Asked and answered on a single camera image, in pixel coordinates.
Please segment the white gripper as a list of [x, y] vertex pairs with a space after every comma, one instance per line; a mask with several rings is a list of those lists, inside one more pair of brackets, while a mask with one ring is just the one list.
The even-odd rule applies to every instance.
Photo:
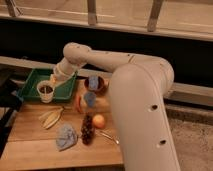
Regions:
[[59, 87], [60, 85], [66, 83], [76, 72], [75, 66], [62, 67], [58, 63], [53, 68], [53, 73], [50, 75], [50, 82], [55, 86]]

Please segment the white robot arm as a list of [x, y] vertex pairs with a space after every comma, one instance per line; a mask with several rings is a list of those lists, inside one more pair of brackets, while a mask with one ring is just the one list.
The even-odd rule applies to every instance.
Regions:
[[54, 78], [63, 83], [85, 64], [112, 74], [108, 96], [125, 170], [181, 171], [163, 101], [174, 82], [170, 63], [68, 43], [53, 69]]

